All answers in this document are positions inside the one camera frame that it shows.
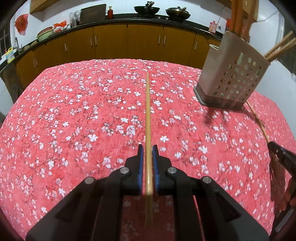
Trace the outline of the person right hand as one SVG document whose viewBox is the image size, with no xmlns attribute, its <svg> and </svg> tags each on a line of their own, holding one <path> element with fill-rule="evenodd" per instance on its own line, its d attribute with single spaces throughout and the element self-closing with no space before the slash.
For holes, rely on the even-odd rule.
<svg viewBox="0 0 296 241">
<path fill-rule="evenodd" d="M 287 189 L 285 191 L 285 195 L 278 207 L 278 211 L 279 212 L 282 212 L 282 211 L 285 211 L 286 208 L 287 208 L 287 205 L 291 205 L 291 206 L 295 206 L 296 205 L 296 199 L 295 197 L 292 198 L 292 195 L 290 193 L 290 190 L 291 190 L 291 186 L 292 186 L 292 183 L 293 183 L 293 178 L 290 178 L 289 182 L 288 182 L 288 186 L 287 186 Z"/>
</svg>

